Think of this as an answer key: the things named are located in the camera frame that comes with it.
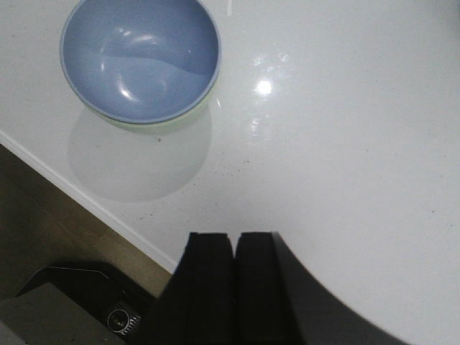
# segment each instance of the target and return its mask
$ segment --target countertop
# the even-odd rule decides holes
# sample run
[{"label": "countertop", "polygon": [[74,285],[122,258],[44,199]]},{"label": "countertop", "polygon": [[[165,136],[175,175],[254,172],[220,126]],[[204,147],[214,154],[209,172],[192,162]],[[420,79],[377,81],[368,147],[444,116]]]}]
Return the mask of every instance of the countertop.
[{"label": "countertop", "polygon": [[204,1],[213,94],[149,134],[66,83],[76,3],[0,1],[0,143],[169,271],[190,231],[278,231],[384,330],[459,343],[457,0]]}]

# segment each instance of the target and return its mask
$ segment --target bowl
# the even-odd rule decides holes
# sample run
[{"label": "bowl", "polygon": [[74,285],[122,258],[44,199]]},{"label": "bowl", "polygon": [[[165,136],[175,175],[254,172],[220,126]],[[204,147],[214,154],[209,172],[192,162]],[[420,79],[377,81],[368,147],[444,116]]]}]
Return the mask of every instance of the bowl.
[{"label": "bowl", "polygon": [[220,59],[216,24],[196,0],[82,0],[60,40],[73,91],[125,124],[158,124],[196,107]]}]

